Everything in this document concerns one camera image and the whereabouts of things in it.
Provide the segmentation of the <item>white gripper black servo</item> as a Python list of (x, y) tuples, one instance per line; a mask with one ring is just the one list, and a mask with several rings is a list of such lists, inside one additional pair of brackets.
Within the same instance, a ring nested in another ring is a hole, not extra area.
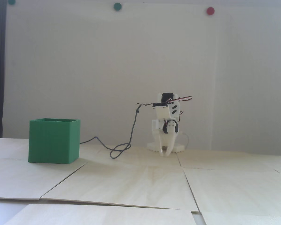
[(152, 135), (155, 136), (155, 151), (164, 156), (164, 136), (167, 139), (166, 156), (173, 151), (176, 134), (179, 133), (179, 124), (175, 119), (156, 119), (152, 121)]

